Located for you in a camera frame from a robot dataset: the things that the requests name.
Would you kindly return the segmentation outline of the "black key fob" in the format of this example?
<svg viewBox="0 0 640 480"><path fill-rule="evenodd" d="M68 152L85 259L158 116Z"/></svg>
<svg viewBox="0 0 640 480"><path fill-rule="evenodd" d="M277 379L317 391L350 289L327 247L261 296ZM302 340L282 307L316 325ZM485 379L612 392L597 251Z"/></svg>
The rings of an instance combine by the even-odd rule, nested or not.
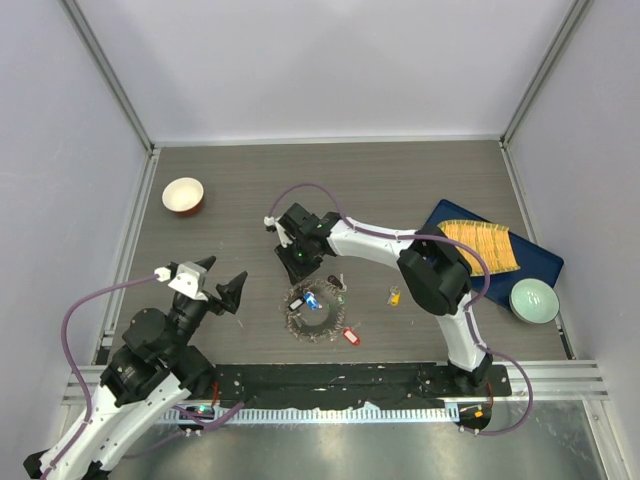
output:
<svg viewBox="0 0 640 480"><path fill-rule="evenodd" d="M305 304L305 300L303 298L296 298L295 300L293 300L291 303L288 304L288 309L290 311L296 311L304 304Z"/></svg>

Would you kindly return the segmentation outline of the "blue key tag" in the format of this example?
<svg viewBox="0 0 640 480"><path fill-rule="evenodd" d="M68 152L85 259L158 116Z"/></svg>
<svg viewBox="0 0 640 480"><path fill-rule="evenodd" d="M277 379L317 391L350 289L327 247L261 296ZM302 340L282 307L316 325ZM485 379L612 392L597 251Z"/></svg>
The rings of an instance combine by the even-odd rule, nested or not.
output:
<svg viewBox="0 0 640 480"><path fill-rule="evenodd" d="M317 299L317 297L315 296L314 293L306 292L303 295L303 298L304 298L305 303L307 304L307 306L309 307L310 310L317 311L317 310L322 308L321 303L319 302L319 300Z"/></svg>

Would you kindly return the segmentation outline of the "red key tag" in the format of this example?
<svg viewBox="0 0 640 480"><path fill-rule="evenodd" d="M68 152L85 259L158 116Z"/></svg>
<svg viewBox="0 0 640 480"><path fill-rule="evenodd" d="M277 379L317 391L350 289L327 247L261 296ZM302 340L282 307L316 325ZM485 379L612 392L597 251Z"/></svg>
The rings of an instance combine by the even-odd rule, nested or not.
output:
<svg viewBox="0 0 640 480"><path fill-rule="evenodd" d="M360 337L351 328L345 328L342 335L353 346L359 346L361 343Z"/></svg>

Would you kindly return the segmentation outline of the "yellow key tag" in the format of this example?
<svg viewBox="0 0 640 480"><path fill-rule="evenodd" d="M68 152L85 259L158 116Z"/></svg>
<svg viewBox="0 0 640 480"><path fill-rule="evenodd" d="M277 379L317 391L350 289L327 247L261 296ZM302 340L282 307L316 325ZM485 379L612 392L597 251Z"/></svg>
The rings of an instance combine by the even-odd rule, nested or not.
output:
<svg viewBox="0 0 640 480"><path fill-rule="evenodd" d="M389 290L387 304L390 306L398 306L400 302L401 291L397 286L392 286Z"/></svg>

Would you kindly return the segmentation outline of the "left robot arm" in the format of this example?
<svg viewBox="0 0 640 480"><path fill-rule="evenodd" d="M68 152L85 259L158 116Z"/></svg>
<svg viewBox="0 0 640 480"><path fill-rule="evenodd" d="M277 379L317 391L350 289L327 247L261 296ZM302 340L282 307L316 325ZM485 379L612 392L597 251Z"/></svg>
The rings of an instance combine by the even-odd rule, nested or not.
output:
<svg viewBox="0 0 640 480"><path fill-rule="evenodd" d="M90 389L71 356L68 326L61 344L85 399L85 408L64 436L29 455L23 466L32 479L105 479L127 450L165 412L210 391L216 368L190 340L209 313L234 314L247 272L214 292L204 288L213 256L155 269L145 282L166 284L174 293L168 312L144 308L131 320L116 351Z"/></svg>

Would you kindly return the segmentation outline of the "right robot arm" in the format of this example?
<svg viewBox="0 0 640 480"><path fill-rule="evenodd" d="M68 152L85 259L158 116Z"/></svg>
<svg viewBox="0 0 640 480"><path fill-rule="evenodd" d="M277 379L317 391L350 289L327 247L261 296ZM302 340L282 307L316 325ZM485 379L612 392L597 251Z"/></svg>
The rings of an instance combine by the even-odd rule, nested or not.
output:
<svg viewBox="0 0 640 480"><path fill-rule="evenodd" d="M471 265L461 245L434 226L393 230L329 212L320 218L295 203L264 218L275 232L276 255L292 284L311 276L326 256L354 257L400 272L414 302L434 315L444 336L451 380L472 395L488 381L493 356L481 340L471 308Z"/></svg>

